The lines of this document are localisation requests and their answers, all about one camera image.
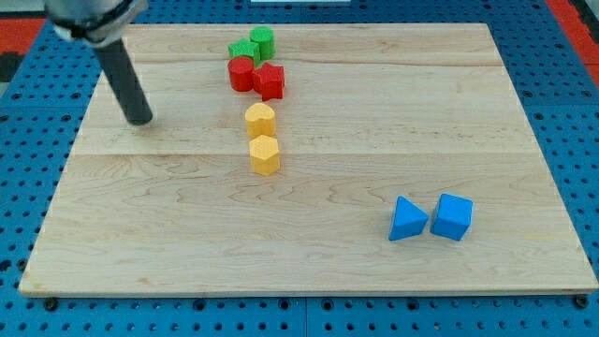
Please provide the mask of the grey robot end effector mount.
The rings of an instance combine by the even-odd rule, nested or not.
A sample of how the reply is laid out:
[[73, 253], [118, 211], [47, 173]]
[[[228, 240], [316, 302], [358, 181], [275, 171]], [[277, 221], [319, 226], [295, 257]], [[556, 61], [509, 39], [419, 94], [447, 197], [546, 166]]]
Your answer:
[[126, 26], [148, 8], [148, 0], [44, 0], [55, 33], [92, 48], [120, 39]]

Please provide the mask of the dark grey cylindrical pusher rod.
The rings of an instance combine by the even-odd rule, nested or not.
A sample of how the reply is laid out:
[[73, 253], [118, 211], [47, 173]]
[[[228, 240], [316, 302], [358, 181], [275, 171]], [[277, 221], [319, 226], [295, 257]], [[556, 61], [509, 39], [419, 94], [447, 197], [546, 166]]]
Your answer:
[[153, 113], [140, 85], [123, 41], [95, 48], [95, 56], [107, 78], [126, 121], [130, 125], [146, 125]]

